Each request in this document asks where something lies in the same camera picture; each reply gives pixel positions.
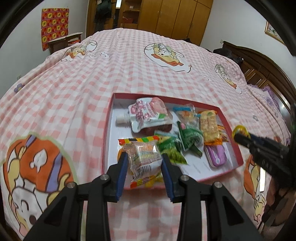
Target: picture frame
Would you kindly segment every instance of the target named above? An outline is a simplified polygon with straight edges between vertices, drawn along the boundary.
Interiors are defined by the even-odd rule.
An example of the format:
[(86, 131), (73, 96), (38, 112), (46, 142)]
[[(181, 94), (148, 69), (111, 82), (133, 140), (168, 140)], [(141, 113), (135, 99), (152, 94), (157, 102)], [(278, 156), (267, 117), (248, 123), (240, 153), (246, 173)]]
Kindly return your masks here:
[(268, 21), (266, 21), (265, 34), (269, 35), (270, 37), (276, 39), (277, 41), (285, 45), (282, 38), (279, 36), (279, 34), (275, 31), (275, 29), (271, 26), (271, 24)]

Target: snack package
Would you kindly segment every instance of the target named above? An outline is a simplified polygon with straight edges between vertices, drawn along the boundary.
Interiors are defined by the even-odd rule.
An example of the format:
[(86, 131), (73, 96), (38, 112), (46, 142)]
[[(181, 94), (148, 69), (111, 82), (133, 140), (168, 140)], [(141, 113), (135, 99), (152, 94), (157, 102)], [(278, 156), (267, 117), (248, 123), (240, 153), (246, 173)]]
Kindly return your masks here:
[(225, 128), (221, 125), (218, 125), (218, 131), (219, 131), (220, 137), (222, 138), (222, 142), (229, 142)]
[(214, 110), (201, 112), (200, 129), (204, 134), (205, 145), (222, 145)]
[(205, 153), (211, 167), (220, 167), (227, 161), (225, 150), (222, 145), (205, 146)]
[(131, 184), (138, 181), (143, 184), (157, 177), (163, 160), (157, 147), (157, 140), (126, 143), (122, 146), (122, 149), (128, 154), (129, 167), (133, 178)]
[(195, 107), (192, 104), (188, 104), (184, 107), (174, 107), (173, 110), (181, 123), (191, 125), (199, 129), (200, 114), (195, 113)]
[(150, 137), (143, 137), (143, 138), (126, 138), (126, 139), (118, 139), (119, 145), (123, 146), (124, 144), (127, 143), (132, 143), (132, 142), (149, 142), (149, 141), (154, 141), (154, 140), (159, 140), (159, 137), (154, 135)]
[(182, 144), (178, 136), (161, 131), (155, 131), (154, 134), (159, 137), (157, 146), (161, 154), (166, 153), (171, 163), (187, 164), (185, 157), (181, 154)]
[(153, 135), (155, 130), (169, 132), (172, 129), (173, 116), (158, 97), (139, 98), (128, 107), (129, 114), (116, 117), (116, 123), (131, 122), (132, 130), (145, 135)]
[(188, 151), (190, 149), (192, 152), (201, 157), (202, 150), (204, 148), (202, 132), (193, 126), (185, 125), (180, 121), (177, 121), (177, 127), (183, 150)]
[[(152, 178), (151, 180), (149, 180), (148, 182), (145, 182), (144, 184), (146, 188), (152, 188), (155, 183), (163, 183), (163, 174), (161, 172), (155, 178)], [(139, 185), (141, 184), (133, 182), (131, 183), (131, 188), (137, 187)]]

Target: bed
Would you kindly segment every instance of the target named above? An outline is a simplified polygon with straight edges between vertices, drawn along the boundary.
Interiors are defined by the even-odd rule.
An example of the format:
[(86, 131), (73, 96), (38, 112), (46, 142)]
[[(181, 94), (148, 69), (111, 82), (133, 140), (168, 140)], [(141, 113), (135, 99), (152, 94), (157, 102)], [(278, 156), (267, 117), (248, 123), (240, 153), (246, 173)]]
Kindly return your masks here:
[[(0, 100), (2, 220), (5, 215), (22, 239), (67, 183), (89, 182), (104, 172), (99, 157), (114, 92), (218, 106), (231, 128), (242, 124), (258, 136), (288, 144), (284, 109), (277, 109), (268, 91), (248, 84), (278, 90), (288, 112), (295, 88), (288, 88), (288, 78), (280, 78), (282, 71), (265, 77), (263, 67), (255, 64), (271, 71), (265, 64), (274, 63), (267, 58), (263, 62), (247, 55), (248, 49), (227, 46), (244, 58), (242, 69), (194, 44), (122, 28), (97, 32), (50, 55)], [(255, 83), (257, 75), (262, 79)], [(219, 181), (258, 225), (270, 177), (259, 192), (259, 167), (247, 149), (240, 150), (245, 164)], [(176, 240), (181, 205), (170, 203), (165, 190), (125, 191), (119, 203), (108, 204), (108, 211), (112, 240)]]
[(296, 89), (285, 72), (266, 55), (234, 44), (223, 42), (223, 48), (228, 48), (234, 56), (242, 57), (241, 70), (248, 84), (259, 88), (269, 87), (279, 104), (280, 112), (290, 129), (291, 105), (296, 100)]

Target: black bag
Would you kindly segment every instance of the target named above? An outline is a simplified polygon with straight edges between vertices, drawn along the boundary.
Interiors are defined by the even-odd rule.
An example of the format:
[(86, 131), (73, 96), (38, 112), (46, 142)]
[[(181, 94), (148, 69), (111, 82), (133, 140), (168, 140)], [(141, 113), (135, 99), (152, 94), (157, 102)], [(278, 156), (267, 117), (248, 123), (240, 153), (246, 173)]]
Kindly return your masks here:
[(243, 62), (242, 57), (233, 57), (232, 51), (228, 48), (215, 49), (213, 51), (213, 53), (220, 54), (222, 56), (225, 56), (225, 57), (233, 60), (234, 62), (236, 62), (238, 64), (239, 67), (242, 65), (242, 62)]
[(94, 17), (95, 32), (102, 31), (107, 18), (112, 17), (111, 0), (102, 0), (102, 3), (96, 7), (96, 15)]

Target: wooden cabinet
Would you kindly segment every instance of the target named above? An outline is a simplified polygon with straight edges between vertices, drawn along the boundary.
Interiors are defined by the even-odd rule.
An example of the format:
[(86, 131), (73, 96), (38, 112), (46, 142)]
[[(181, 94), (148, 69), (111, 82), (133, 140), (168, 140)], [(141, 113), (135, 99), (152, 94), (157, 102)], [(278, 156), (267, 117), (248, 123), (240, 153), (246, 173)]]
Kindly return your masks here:
[(197, 2), (195, 0), (181, 0), (175, 21), (172, 39), (185, 39), (189, 33)]
[(137, 24), (136, 23), (124, 23), (123, 28), (137, 29)]
[(142, 0), (138, 29), (200, 45), (213, 0)]
[(207, 6), (208, 8), (212, 8), (213, 0), (198, 0), (198, 2)]
[(207, 20), (209, 18), (211, 9), (201, 3), (197, 3), (195, 13), (192, 19), (191, 27), (188, 33), (190, 41), (196, 45), (200, 45), (202, 37), (207, 27)]
[(142, 0), (122, 0), (119, 10), (118, 27), (138, 23)]
[(155, 33), (162, 0), (142, 0), (138, 29)]
[(156, 27), (156, 34), (171, 37), (180, 0), (163, 0)]

